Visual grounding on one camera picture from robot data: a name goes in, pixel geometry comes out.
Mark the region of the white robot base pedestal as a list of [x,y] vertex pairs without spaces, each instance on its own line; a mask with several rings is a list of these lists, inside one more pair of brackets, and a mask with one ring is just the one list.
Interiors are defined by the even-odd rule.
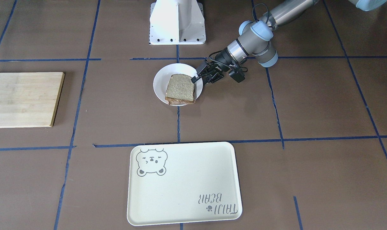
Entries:
[[197,0],[157,0],[151,4],[151,45],[202,45],[206,42],[203,4]]

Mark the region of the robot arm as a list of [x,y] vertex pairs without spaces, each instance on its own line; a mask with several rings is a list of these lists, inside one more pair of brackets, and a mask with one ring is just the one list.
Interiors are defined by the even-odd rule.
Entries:
[[196,69],[192,83],[215,83],[229,76],[240,83],[245,79],[247,68],[242,65],[246,58],[253,56],[262,67],[273,66],[279,55],[272,45],[273,32],[301,16],[308,8],[317,4],[316,0],[285,0],[273,9],[267,9],[257,17],[253,7],[253,20],[243,22],[239,27],[239,36],[226,48],[211,53]]

